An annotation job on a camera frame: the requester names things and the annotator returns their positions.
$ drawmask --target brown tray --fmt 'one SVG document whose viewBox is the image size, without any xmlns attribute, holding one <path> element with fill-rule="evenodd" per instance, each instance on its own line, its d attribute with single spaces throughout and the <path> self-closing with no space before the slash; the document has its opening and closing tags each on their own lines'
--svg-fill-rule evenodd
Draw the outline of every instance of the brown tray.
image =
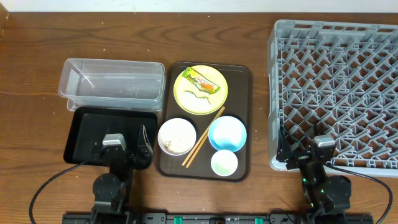
<svg viewBox="0 0 398 224">
<path fill-rule="evenodd" d="M 182 177 L 205 180 L 223 180 L 239 182 L 244 180 L 250 170 L 250 141 L 251 141 L 251 101 L 252 101 L 252 75 L 248 68 L 239 65 L 218 65 L 210 63 L 177 62 L 169 68 L 167 75 L 167 91 L 164 103 L 163 120 L 183 118 L 193 124 L 197 131 L 197 140 L 216 116 L 217 111 L 207 115 L 194 115 L 184 111 L 175 101 L 173 94 L 174 82 L 178 75 L 188 66 L 208 65 L 219 70 L 228 83 L 228 97 L 224 103 L 225 110 L 222 116 L 234 116 L 240 119 L 246 127 L 248 138 L 245 145 L 235 152 L 238 157 L 238 168 L 228 177 L 216 175 L 210 167 L 210 160 L 216 149 L 211 146 L 209 140 L 202 145 L 197 156 L 189 168 L 182 166 L 182 162 L 188 156 L 171 156 L 166 154 L 158 146 L 156 154 L 156 169 L 167 177 Z"/>
</svg>

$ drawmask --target white wall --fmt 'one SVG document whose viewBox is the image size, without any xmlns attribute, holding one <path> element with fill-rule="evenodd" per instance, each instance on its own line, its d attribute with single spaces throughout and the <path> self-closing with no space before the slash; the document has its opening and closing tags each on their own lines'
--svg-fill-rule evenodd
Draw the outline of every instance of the white wall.
<svg viewBox="0 0 398 224">
<path fill-rule="evenodd" d="M 398 0 L 0 0 L 10 12 L 398 12 Z"/>
</svg>

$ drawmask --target green connector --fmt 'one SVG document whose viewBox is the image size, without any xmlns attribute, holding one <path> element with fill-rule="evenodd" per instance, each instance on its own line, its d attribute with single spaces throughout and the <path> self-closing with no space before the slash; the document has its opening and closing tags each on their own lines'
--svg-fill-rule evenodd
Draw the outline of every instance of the green connector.
<svg viewBox="0 0 398 224">
<path fill-rule="evenodd" d="M 255 218 L 254 219 L 254 224 L 262 224 L 262 223 L 263 223 L 262 218 Z"/>
<path fill-rule="evenodd" d="M 174 217 L 174 224 L 182 224 L 182 217 Z"/>
</svg>

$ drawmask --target black base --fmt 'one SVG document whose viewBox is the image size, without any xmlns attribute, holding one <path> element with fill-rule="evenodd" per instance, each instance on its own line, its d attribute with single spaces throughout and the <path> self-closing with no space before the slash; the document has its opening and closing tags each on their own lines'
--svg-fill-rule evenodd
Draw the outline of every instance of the black base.
<svg viewBox="0 0 398 224">
<path fill-rule="evenodd" d="M 63 160 L 69 164 L 88 161 L 88 165 L 104 166 L 94 158 L 93 147 L 102 145 L 106 134 L 114 133 L 122 134 L 127 146 L 136 146 L 142 124 L 153 148 L 157 131 L 157 117 L 154 113 L 80 107 L 73 115 Z"/>
<path fill-rule="evenodd" d="M 92 216 L 87 215 L 63 215 L 62 224 L 306 224 L 300 222 L 300 217 L 294 214 L 271 214 L 267 215 L 166 215 L 164 213 L 144 213 L 131 215 L 126 212 L 123 215 L 110 217 L 108 222 L 90 222 Z M 315 220 L 315 224 L 373 224 L 373 217 L 370 215 L 345 215 L 346 222 L 341 222 L 337 215 L 326 215 Z"/>
</svg>

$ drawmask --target white bowl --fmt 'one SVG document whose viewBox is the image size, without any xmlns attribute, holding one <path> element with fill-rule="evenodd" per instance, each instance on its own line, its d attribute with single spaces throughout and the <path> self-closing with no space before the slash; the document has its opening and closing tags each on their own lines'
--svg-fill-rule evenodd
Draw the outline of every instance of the white bowl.
<svg viewBox="0 0 398 224">
<path fill-rule="evenodd" d="M 160 148 L 169 155 L 181 156 L 189 152 L 197 140 L 197 132 L 193 125 L 182 118 L 174 118 L 166 121 L 160 127 L 157 134 L 157 142 Z M 167 149 L 165 142 L 170 141 L 174 146 L 178 146 L 175 151 Z"/>
<path fill-rule="evenodd" d="M 238 158 L 229 150 L 219 150 L 214 153 L 210 165 L 217 175 L 227 177 L 238 168 Z"/>
</svg>

